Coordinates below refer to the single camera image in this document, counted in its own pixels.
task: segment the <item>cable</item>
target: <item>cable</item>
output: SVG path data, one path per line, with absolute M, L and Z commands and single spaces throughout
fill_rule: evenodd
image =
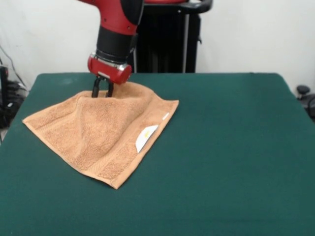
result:
M 20 82 L 24 85 L 24 87 L 26 87 L 25 83 L 23 82 L 23 80 L 21 79 L 21 77 L 18 75 L 18 73 L 17 73 L 16 70 L 15 70 L 14 63 L 13 63 L 12 58 L 6 53 L 6 51 L 3 49 L 3 47 L 1 46 L 1 44 L 0 44 L 0 49 L 3 51 L 3 53 L 6 55 L 6 57 L 9 58 L 9 60 L 11 61 L 12 69 L 13 69 L 14 73 L 16 74 L 16 76 L 18 77 L 18 79 L 20 80 Z

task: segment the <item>black metal frame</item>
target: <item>black metal frame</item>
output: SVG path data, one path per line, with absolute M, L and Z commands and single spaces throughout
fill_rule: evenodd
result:
M 194 73 L 201 20 L 212 0 L 198 3 L 145 4 L 135 52 L 129 57 L 133 72 Z

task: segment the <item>white tag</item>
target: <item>white tag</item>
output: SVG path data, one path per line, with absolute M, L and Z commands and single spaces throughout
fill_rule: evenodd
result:
M 136 141 L 136 149 L 138 153 L 141 151 L 143 146 L 146 144 L 148 139 L 156 131 L 157 128 L 158 128 L 158 125 L 153 125 L 153 126 L 146 127 L 144 128 L 144 130 L 141 131 Z
M 169 112 L 166 113 L 166 115 L 162 118 L 162 120 L 165 120 L 168 117 L 168 115 L 169 115 Z

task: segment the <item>towel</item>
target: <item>towel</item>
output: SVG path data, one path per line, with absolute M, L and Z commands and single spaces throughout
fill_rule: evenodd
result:
M 179 101 L 163 100 L 132 82 L 115 85 L 110 98 L 106 93 L 91 98 L 91 91 L 82 91 L 23 123 L 72 168 L 118 189 L 161 134 Z

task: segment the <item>green table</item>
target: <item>green table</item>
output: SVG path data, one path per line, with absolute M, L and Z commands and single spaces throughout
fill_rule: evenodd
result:
M 0 147 L 1 236 L 315 235 L 315 126 L 279 75 L 133 75 L 180 106 L 119 190 L 21 123 L 93 80 L 36 80 Z

